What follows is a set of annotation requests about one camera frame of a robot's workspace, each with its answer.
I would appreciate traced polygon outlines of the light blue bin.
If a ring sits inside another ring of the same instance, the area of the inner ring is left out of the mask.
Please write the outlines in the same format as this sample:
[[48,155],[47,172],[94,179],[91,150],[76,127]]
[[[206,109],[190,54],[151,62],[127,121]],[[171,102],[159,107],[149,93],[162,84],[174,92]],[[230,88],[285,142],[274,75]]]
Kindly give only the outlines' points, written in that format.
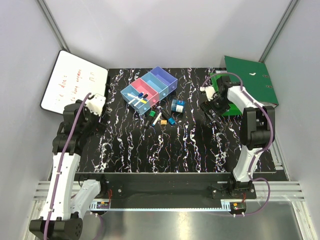
[[140,116],[151,108],[149,99],[152,97],[152,94],[143,87],[140,90],[137,90],[132,85],[128,85],[120,93],[128,105]]

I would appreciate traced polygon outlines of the yellow capped marker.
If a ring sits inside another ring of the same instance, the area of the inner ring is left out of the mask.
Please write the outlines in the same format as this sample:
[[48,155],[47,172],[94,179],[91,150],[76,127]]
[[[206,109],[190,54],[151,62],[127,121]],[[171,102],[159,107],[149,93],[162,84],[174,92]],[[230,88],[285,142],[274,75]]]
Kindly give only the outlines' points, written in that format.
[[147,101],[146,100],[144,100],[143,98],[138,98],[138,99],[132,99],[130,102],[129,102],[129,104],[132,104],[134,101],[138,101],[138,102],[141,102],[141,103],[143,103],[143,104],[146,104],[147,103]]

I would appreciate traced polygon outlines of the blue white marker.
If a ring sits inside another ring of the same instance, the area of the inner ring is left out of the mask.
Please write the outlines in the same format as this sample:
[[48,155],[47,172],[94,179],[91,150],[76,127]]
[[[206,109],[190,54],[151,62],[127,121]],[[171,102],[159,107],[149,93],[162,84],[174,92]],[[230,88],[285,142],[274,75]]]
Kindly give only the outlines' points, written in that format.
[[133,94],[131,94],[131,93],[127,93],[127,96],[129,96],[129,97],[131,97],[131,98],[134,98],[134,99],[140,99],[140,98],[142,98],[142,96],[135,96],[135,95],[133,95]]

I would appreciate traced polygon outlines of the purple bin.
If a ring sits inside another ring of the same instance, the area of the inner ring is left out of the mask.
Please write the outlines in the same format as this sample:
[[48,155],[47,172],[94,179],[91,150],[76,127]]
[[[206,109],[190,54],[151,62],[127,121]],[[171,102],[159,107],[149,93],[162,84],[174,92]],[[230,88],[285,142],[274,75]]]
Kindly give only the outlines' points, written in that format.
[[150,72],[168,86],[169,93],[176,90],[178,79],[170,73],[168,73],[166,70],[157,66],[153,68]]

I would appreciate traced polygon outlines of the pink bin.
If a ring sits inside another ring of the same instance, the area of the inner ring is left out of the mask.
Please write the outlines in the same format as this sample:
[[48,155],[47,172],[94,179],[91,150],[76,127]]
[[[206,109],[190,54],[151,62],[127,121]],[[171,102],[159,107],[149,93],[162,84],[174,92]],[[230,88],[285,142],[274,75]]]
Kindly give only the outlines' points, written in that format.
[[142,78],[138,78],[137,80],[133,81],[131,85],[139,93],[144,92],[144,94],[148,94],[146,99],[151,106],[155,105],[159,101],[159,93],[154,90],[148,83],[146,83]]

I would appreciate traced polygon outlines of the light blue capped marker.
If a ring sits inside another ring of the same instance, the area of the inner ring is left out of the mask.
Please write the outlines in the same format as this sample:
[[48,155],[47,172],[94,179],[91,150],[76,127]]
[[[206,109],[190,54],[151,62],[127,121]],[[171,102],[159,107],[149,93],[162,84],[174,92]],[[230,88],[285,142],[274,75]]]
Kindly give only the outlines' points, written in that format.
[[160,111],[159,114],[155,117],[152,126],[154,127],[156,123],[159,121],[160,117],[162,116],[162,112]]

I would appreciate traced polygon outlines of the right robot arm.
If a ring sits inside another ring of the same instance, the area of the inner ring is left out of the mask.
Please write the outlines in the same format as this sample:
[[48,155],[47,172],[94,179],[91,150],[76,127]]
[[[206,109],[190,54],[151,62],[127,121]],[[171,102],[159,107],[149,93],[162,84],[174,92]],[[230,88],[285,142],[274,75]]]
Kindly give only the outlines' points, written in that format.
[[275,109],[254,99],[244,87],[241,78],[232,82],[231,72],[216,74],[218,90],[201,103],[200,108],[206,119],[214,122],[218,116],[229,110],[233,103],[242,114],[239,139],[242,144],[238,162],[226,186],[232,198],[242,197],[253,188],[253,174],[262,153],[275,140]]

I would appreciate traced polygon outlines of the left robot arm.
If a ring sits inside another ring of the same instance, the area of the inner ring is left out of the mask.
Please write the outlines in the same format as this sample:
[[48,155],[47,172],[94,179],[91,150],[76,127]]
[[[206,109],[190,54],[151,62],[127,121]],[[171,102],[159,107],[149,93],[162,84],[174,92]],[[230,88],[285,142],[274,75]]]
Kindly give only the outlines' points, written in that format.
[[101,125],[106,98],[99,94],[66,105],[63,121],[52,141],[53,166],[47,197],[39,218],[29,231],[40,240],[78,240],[83,218],[95,197],[103,198],[108,186],[103,180],[87,179],[73,194],[74,179],[90,135]]

